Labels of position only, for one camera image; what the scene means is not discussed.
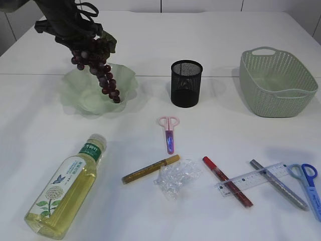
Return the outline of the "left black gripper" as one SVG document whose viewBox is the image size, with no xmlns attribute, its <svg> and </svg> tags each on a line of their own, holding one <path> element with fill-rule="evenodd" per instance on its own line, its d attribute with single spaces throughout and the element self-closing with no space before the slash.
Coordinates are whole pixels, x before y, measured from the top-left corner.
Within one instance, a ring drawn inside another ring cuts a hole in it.
<svg viewBox="0 0 321 241">
<path fill-rule="evenodd" d="M 88 2 L 36 1 L 45 20 L 36 21 L 38 33 L 48 33 L 55 41 L 70 50 L 85 43 L 86 39 L 101 36 L 103 27 L 93 21 L 99 10 Z"/>
</svg>

